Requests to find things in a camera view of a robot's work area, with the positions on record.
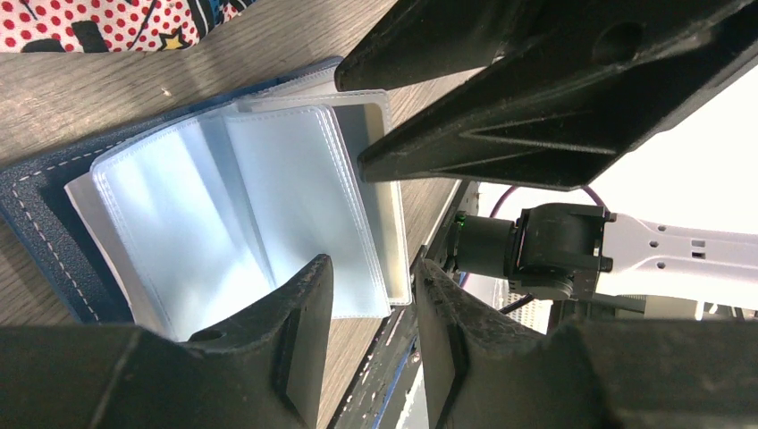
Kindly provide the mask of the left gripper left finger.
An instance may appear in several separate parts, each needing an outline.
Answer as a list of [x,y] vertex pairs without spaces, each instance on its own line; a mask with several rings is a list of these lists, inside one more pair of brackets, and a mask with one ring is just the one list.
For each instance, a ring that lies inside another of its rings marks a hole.
[[319,255],[188,341],[137,325],[5,326],[4,428],[314,428],[333,303]]

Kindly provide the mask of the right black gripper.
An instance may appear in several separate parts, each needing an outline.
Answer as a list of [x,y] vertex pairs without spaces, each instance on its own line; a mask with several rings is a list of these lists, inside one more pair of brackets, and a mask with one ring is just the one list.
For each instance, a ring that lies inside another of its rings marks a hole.
[[510,1],[503,58],[360,157],[366,181],[573,190],[757,63],[754,1]]

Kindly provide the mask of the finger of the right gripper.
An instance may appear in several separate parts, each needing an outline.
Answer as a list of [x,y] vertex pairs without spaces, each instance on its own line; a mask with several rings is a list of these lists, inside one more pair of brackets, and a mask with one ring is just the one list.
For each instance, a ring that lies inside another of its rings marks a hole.
[[485,67],[533,21],[532,1],[399,1],[343,59],[335,84],[389,90]]

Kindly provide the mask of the navy blue card holder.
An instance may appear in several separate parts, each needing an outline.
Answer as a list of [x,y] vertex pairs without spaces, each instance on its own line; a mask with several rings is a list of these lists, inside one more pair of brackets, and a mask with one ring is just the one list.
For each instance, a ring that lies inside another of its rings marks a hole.
[[174,341],[333,261],[334,319],[410,300],[400,186],[360,179],[387,93],[337,58],[83,139],[1,172],[1,212],[84,324]]

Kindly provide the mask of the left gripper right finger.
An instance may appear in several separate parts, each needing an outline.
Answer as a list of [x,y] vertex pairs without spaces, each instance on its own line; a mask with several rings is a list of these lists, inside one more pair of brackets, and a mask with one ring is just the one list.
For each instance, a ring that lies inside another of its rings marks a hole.
[[416,270],[432,428],[754,428],[757,326],[568,320],[548,335]]

